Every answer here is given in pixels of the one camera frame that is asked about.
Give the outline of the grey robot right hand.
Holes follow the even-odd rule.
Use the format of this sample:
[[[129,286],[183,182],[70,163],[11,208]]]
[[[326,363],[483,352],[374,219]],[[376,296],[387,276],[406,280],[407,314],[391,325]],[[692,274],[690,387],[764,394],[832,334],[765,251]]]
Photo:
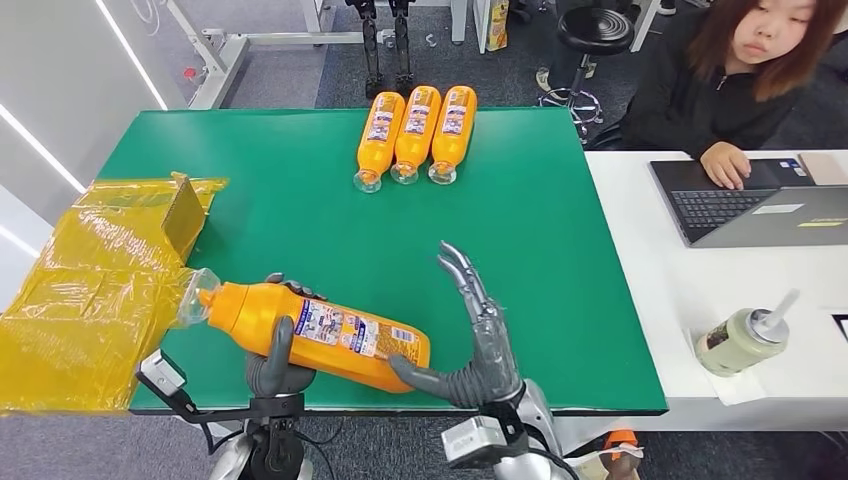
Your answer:
[[[439,264],[452,277],[463,298],[472,330],[468,364],[452,372],[415,366],[400,354],[389,356],[396,376],[415,390],[464,409],[505,401],[521,392],[524,381],[512,351],[503,309],[487,293],[471,260],[442,241]]]

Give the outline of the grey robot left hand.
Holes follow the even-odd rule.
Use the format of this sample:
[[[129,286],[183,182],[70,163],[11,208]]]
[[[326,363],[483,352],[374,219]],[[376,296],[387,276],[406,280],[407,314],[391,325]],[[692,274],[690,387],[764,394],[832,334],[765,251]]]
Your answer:
[[[314,369],[289,363],[293,329],[293,320],[289,316],[277,318],[268,355],[246,354],[245,379],[255,397],[299,393],[314,380]]]

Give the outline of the person's right hand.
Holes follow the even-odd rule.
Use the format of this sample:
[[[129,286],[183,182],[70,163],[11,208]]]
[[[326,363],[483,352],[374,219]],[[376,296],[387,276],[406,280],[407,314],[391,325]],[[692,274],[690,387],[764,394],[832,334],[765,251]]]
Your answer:
[[[745,153],[735,145],[720,141],[710,146],[699,159],[708,178],[717,186],[730,190],[743,190],[744,181],[751,174],[751,163]]]

